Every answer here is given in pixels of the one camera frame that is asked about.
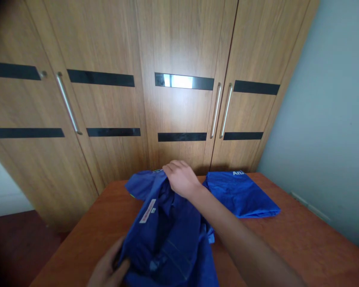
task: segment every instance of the wardrobe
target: wardrobe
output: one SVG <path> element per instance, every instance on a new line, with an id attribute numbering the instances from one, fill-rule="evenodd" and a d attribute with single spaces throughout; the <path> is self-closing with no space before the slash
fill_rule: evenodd
<path id="1" fill-rule="evenodd" d="M 4 1 L 0 161 L 59 231 L 173 159 L 254 172 L 318 4 Z"/>

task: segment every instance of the silver door handle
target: silver door handle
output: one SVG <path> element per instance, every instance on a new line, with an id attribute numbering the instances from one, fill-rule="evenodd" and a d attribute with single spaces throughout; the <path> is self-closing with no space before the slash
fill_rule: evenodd
<path id="1" fill-rule="evenodd" d="M 232 92 L 232 91 L 233 91 L 233 85 L 230 83 L 230 84 L 229 84 L 229 97 L 227 98 L 225 116 L 223 117 L 223 124 L 222 124 L 222 129 L 221 129 L 221 135 L 219 136 L 219 138 L 222 138 L 223 135 L 225 134 L 225 125 L 226 125 L 227 111 L 229 110 L 229 104 L 230 104 L 231 92 Z"/>
<path id="2" fill-rule="evenodd" d="M 212 139 L 213 136 L 214 136 L 215 122 L 217 121 L 218 105 L 219 105 L 219 98 L 220 98 L 220 97 L 221 97 L 221 83 L 218 83 L 218 97 L 217 97 L 217 103 L 215 104 L 213 128 L 211 129 L 211 136 L 210 136 L 211 139 Z"/>
<path id="3" fill-rule="evenodd" d="M 71 121 L 72 121 L 72 125 L 73 125 L 73 128 L 75 129 L 75 132 L 79 135 L 82 135 L 83 133 L 79 130 L 79 128 L 77 127 L 77 123 L 76 123 L 76 120 L 75 120 L 75 117 L 73 115 L 73 111 L 71 109 L 71 105 L 69 104 L 69 100 L 68 100 L 68 97 L 67 97 L 67 94 L 65 93 L 65 89 L 64 89 L 64 85 L 63 85 L 63 82 L 61 80 L 61 77 L 62 77 L 62 73 L 61 72 L 58 72 L 56 74 L 56 78 L 57 78 L 57 82 L 59 83 L 59 87 L 60 87 L 60 92 L 61 94 L 63 95 L 63 99 L 64 99 L 64 102 L 65 102 L 65 106 L 67 107 L 67 110 L 68 110 L 68 114 L 69 114 L 69 117 L 71 118 Z"/>

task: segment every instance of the orange table top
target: orange table top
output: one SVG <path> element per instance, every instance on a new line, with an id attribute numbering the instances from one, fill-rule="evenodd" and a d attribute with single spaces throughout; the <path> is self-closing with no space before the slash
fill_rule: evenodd
<path id="1" fill-rule="evenodd" d="M 242 219 L 309 286 L 359 286 L 359 248 L 260 173 L 248 176 L 281 208 L 272 218 Z M 202 182 L 205 176 L 198 177 Z M 85 286 L 107 249 L 126 235 L 142 207 L 124 185 L 110 183 L 31 284 Z M 245 286 L 218 236 L 212 245 L 221 286 Z"/>

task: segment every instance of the white wall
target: white wall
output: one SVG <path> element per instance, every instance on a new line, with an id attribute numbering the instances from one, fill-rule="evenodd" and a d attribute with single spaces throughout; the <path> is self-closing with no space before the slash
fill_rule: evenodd
<path id="1" fill-rule="evenodd" d="M 0 163 L 0 216 L 33 209 L 23 192 Z"/>
<path id="2" fill-rule="evenodd" d="M 321 0 L 258 171 L 359 246 L 359 0 Z"/>

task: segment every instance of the floor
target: floor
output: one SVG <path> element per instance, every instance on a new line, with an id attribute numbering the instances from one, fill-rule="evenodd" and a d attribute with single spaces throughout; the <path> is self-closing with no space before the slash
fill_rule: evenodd
<path id="1" fill-rule="evenodd" d="M 28 287 L 67 234 L 48 229 L 36 211 L 0 217 L 0 286 Z"/>

